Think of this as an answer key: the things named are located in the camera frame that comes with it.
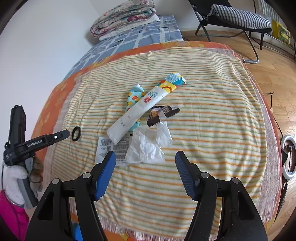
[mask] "folding chair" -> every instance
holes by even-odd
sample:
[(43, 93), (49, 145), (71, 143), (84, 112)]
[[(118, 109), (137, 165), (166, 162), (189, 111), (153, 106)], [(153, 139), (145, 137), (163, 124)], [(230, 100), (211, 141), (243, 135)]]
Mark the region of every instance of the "folding chair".
[[(271, 23), (269, 19), (252, 12), (232, 8), (227, 0), (189, 0), (189, 2), (200, 22), (195, 32), (196, 36), (206, 36), (208, 41), (211, 42), (210, 36), (233, 38), (245, 33), (257, 59), (255, 61), (243, 61), (248, 64), (257, 64), (259, 62), (259, 56), (251, 41), (250, 34), (251, 32), (261, 33), (260, 49), (262, 49), (264, 33), (271, 32)], [(235, 35), (210, 35), (205, 28), (205, 26), (208, 24), (241, 29), (242, 31)], [(197, 34), (200, 28), (203, 28), (205, 34)]]

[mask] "folded quilt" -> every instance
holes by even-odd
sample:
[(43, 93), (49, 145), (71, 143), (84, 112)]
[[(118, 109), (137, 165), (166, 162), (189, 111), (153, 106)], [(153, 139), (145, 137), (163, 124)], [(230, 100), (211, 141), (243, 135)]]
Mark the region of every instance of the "folded quilt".
[(99, 17), (91, 27), (91, 34), (100, 38), (110, 31), (147, 20), (155, 14), (154, 6), (153, 0), (128, 0)]
[(136, 28), (136, 27), (139, 27), (141, 25), (144, 26), (146, 24), (149, 24), (149, 23), (152, 23), (152, 22), (158, 22), (158, 21), (160, 21), (159, 18), (158, 18), (158, 16), (156, 14), (154, 14), (151, 18), (149, 18), (147, 20), (144, 20), (144, 21), (141, 21), (141, 22), (133, 22), (133, 23), (130, 23), (129, 25), (126, 25), (126, 26), (124, 26), (122, 28), (109, 31), (108, 33), (106, 33), (105, 35), (103, 35), (102, 37), (100, 37), (99, 40), (102, 41), (102, 40), (111, 38), (113, 36), (120, 35), (123, 32), (128, 31), (128, 30), (130, 30), (132, 28)]

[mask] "white wall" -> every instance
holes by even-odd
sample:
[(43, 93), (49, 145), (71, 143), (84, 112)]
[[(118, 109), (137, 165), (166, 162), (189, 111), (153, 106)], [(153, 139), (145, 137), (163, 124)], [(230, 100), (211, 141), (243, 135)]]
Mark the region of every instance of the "white wall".
[(89, 0), (28, 0), (9, 21), (0, 35), (0, 150), (15, 104), (30, 139), (52, 89), (91, 48), (86, 34), (97, 18)]

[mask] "striped towel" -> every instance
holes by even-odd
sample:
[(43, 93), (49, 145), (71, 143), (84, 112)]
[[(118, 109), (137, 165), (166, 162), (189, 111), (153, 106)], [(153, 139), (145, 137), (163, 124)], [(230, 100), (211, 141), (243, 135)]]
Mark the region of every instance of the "striped towel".
[[(165, 163), (116, 167), (106, 194), (95, 203), (105, 229), (127, 229), (139, 240), (181, 240), (186, 235), (196, 203), (186, 195), (175, 166), (179, 150), (215, 178), (238, 177), (255, 204), (261, 193), (266, 134), (249, 75), (238, 58), (186, 47), (125, 56), (83, 76), (63, 125), (69, 130), (80, 126), (81, 138), (57, 144), (52, 178), (70, 180), (90, 171), (98, 138), (107, 136), (106, 130), (125, 112), (130, 87), (140, 84), (147, 92), (173, 71), (188, 84), (159, 102), (181, 110), (167, 121), (174, 144), (162, 149)], [(221, 199), (212, 238), (220, 215)]]
[(208, 16), (215, 15), (218, 18), (249, 29), (271, 28), (271, 22), (268, 18), (252, 12), (213, 4)]

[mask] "crumpled tissue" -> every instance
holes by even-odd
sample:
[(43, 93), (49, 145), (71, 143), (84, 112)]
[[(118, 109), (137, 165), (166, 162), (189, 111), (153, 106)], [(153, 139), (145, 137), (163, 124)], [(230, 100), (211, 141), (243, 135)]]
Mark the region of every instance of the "crumpled tissue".
[(133, 130), (133, 138), (126, 152), (127, 163), (163, 163), (165, 155), (160, 147), (172, 147), (173, 140), (166, 121), (156, 124), (156, 130), (140, 126)]

